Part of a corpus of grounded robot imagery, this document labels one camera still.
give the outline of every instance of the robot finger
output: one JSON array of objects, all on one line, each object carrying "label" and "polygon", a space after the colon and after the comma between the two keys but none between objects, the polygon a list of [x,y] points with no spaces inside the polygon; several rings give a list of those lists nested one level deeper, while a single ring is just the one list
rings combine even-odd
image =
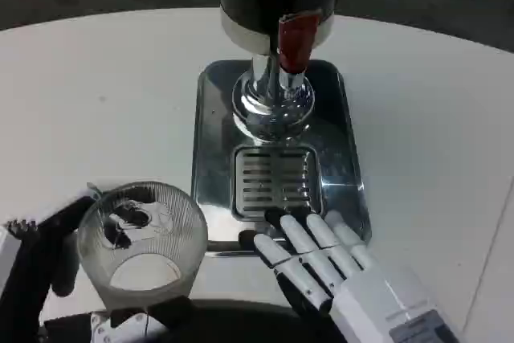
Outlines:
[{"label": "robot finger", "polygon": [[284,233],[286,240],[298,252],[301,263],[311,276],[318,279],[326,292],[334,294],[344,279],[307,231],[292,215],[285,212],[276,212],[275,217],[270,220],[273,222],[272,225]]},{"label": "robot finger", "polygon": [[239,243],[243,247],[253,246],[252,249],[264,263],[274,270],[277,281],[288,299],[296,298],[291,294],[295,288],[315,309],[320,310],[330,305],[332,297],[309,274],[300,262],[299,256],[291,256],[271,237],[255,231],[239,233]]},{"label": "robot finger", "polygon": [[346,225],[339,212],[329,211],[324,220],[363,269],[371,268],[377,264],[377,260],[369,252],[368,247],[352,228]]},{"label": "robot finger", "polygon": [[341,240],[330,230],[327,223],[318,215],[307,217],[307,227],[325,254],[336,265],[345,278],[361,271],[353,257],[341,245]]}]

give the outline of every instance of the metal base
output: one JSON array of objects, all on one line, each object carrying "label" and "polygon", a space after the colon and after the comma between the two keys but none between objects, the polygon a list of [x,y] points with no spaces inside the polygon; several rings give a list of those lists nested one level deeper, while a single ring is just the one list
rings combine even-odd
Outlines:
[{"label": "metal base", "polygon": [[248,148],[255,151],[255,147],[312,152],[319,174],[316,184],[320,192],[320,214],[337,210],[354,231],[365,241],[369,240],[371,228],[349,108],[337,69],[328,62],[310,62],[306,76],[316,93],[316,105],[309,129],[298,137],[269,144],[244,134],[234,118],[234,85],[249,67],[250,61],[246,60],[214,62],[198,80],[191,194],[206,216],[208,252],[216,255],[244,252],[238,236],[245,229],[280,239],[280,234],[264,221],[262,211],[245,215],[244,206],[238,205],[241,203],[238,198],[244,197],[239,190],[247,186],[236,182],[236,156]]}]

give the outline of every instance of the clear glass cup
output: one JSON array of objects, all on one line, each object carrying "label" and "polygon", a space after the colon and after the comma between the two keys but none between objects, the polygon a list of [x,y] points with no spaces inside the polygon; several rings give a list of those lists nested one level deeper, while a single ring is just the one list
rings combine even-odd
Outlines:
[{"label": "clear glass cup", "polygon": [[134,182],[84,216],[77,250],[107,310],[188,296],[207,248],[205,217],[174,186]]}]

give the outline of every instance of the drip tray grate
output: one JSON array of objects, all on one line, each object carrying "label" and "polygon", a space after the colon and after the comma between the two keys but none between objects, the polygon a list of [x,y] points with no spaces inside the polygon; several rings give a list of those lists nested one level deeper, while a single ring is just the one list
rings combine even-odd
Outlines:
[{"label": "drip tray grate", "polygon": [[272,207],[299,206],[321,212],[314,152],[305,147],[260,146],[235,154],[235,209],[245,218],[263,218]]}]

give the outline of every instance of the white robotic hand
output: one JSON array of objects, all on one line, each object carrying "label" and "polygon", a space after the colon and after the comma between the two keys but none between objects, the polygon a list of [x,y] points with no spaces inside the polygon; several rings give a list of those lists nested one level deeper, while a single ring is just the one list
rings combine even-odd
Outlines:
[{"label": "white robotic hand", "polygon": [[342,335],[348,343],[463,342],[417,276],[381,266],[339,213],[329,212],[323,220],[318,214],[272,210],[266,220],[298,255],[254,231],[242,232],[239,241],[253,244],[291,306],[318,333],[343,341]]}]

